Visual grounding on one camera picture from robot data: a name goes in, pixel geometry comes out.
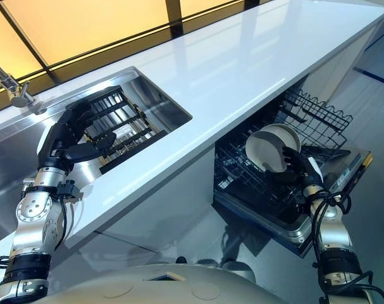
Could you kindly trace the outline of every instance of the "dishwasher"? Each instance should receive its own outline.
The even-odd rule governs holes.
[[[311,219],[299,210],[301,190],[270,182],[248,159],[245,142],[265,125],[285,124],[299,135],[301,152],[317,161],[326,188],[350,193],[373,160],[345,145],[352,119],[292,86],[216,142],[214,201],[304,257],[312,239]]]

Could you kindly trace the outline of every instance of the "sink basin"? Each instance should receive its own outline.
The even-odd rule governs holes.
[[[51,101],[47,104],[47,111],[42,115],[22,115],[2,123],[0,125],[0,239],[17,227],[15,208],[20,201],[22,180],[26,177],[34,177],[37,172],[37,144],[44,129],[58,120],[66,105],[83,98],[100,102],[99,99],[96,100],[97,97],[105,96],[104,93],[110,92],[112,89],[115,92],[120,91],[127,104],[134,106],[135,115],[145,117],[145,120],[140,121],[140,125],[137,124],[137,126],[146,125],[150,128],[148,131],[151,132],[148,134],[151,135],[144,132],[142,136],[135,136],[133,123],[138,118],[132,117],[130,121],[133,132],[126,136],[124,143],[128,143],[128,145],[124,147],[125,149],[112,151],[107,159],[98,158],[75,164],[68,178],[75,180],[79,188],[91,183],[113,166],[125,161],[192,119],[184,109],[145,75],[136,68],[130,67]],[[99,106],[92,106],[92,108],[96,112],[97,109],[109,112]],[[116,113],[120,111],[120,105],[115,105],[115,109],[115,111],[109,112],[111,117],[102,117],[100,113],[96,113],[95,117],[105,119],[106,123],[110,124],[106,127],[107,129],[115,128],[112,124],[115,118],[118,121],[117,126],[121,126],[121,129],[117,129],[118,137],[120,137],[123,136],[123,126],[126,130],[130,127],[126,127],[125,118],[122,117],[120,120],[120,116]],[[96,124],[99,124],[98,127],[100,127],[100,122],[94,122],[94,125]],[[91,140],[91,137],[95,136],[90,129],[87,129],[87,135],[87,140]],[[123,138],[120,141],[121,146],[124,145]]]

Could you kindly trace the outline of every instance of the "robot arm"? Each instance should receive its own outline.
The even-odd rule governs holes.
[[[79,194],[66,176],[74,163],[104,155],[116,138],[110,133],[98,142],[77,144],[92,124],[91,116],[88,102],[71,104],[44,140],[38,173],[16,208],[18,227],[0,283],[0,303],[26,303],[47,295],[51,256],[66,232],[63,200]]]
[[[289,164],[287,173],[296,174],[294,182],[301,184],[309,206],[306,210],[312,219],[317,259],[314,267],[318,269],[319,286],[325,294],[320,303],[373,303],[369,290],[379,292],[384,298],[384,292],[372,285],[373,273],[362,272],[349,233],[342,223],[343,214],[350,210],[349,196],[332,194],[324,188],[321,171],[312,158],[307,159],[286,147],[283,154]],[[276,174],[276,178],[277,175],[283,177],[285,173]]]

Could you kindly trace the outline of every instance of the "white cabinet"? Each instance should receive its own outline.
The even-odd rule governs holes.
[[[193,226],[213,202],[214,149],[211,148],[147,193],[142,202],[105,235],[161,251]]]

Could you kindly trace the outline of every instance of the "drying rack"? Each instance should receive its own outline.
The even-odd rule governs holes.
[[[109,87],[86,100],[92,111],[92,125],[85,130],[87,140],[96,141],[108,132],[116,133],[116,140],[103,159],[102,174],[167,135],[148,120],[120,86]]]
[[[288,89],[275,102],[276,107],[261,109],[265,115],[250,118],[216,143],[214,179],[220,189],[238,180],[259,195],[261,205],[280,213],[293,199],[302,199],[301,193],[297,187],[273,185],[267,180],[246,156],[248,137],[267,124],[288,125],[299,135],[302,153],[322,166],[346,142],[342,132],[353,118],[301,90]]]

